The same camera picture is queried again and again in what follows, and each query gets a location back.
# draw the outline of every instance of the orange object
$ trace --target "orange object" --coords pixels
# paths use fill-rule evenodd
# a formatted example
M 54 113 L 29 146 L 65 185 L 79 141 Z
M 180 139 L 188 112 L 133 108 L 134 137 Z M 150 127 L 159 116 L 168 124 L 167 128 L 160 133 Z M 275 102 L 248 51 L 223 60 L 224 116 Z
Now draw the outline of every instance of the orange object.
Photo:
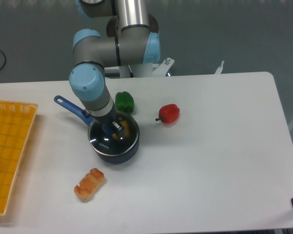
M 74 188 L 75 194 L 82 200 L 88 201 L 104 181 L 104 174 L 97 168 L 90 170 Z
M 5 215 L 37 107 L 0 100 L 0 215 Z

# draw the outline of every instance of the red bell pepper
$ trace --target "red bell pepper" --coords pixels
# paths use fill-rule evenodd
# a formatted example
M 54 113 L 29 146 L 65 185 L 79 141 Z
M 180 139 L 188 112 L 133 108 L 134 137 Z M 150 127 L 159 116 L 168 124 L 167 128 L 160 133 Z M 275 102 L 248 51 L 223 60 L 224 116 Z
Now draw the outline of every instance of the red bell pepper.
M 163 123 L 173 123 L 179 117 L 180 109 L 176 104 L 163 106 L 158 114 L 156 121 L 161 120 Z

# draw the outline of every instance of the bread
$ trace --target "bread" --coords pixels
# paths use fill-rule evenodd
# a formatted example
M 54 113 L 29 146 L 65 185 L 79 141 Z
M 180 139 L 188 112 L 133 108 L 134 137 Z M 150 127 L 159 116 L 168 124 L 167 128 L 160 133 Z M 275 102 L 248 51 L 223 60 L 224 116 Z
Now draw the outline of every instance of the bread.
M 75 194 L 82 200 L 88 201 L 104 181 L 104 174 L 93 168 L 74 188 Z

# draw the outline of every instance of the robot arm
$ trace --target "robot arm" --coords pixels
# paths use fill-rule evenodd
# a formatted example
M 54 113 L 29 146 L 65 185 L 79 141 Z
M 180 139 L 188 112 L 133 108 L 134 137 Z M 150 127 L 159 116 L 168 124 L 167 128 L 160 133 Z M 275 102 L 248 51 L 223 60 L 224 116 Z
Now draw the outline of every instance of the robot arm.
M 76 0 L 76 4 L 89 17 L 113 15 L 117 5 L 118 36 L 103 39 L 90 29 L 76 33 L 76 66 L 69 76 L 74 94 L 87 111 L 101 123 L 113 123 L 116 110 L 105 84 L 104 68 L 157 62 L 159 36 L 150 31 L 145 0 Z

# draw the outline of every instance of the white table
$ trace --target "white table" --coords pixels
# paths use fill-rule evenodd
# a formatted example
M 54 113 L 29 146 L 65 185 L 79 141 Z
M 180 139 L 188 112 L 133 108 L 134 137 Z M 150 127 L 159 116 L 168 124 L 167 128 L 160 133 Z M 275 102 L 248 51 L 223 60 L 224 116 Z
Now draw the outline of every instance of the white table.
M 269 73 L 107 79 L 130 92 L 140 147 L 102 161 L 87 126 L 54 103 L 82 107 L 68 81 L 0 84 L 0 99 L 39 104 L 0 234 L 150 234 L 293 227 L 293 146 Z M 172 126 L 155 121 L 176 103 Z M 106 177 L 88 203 L 74 194 L 91 168 Z

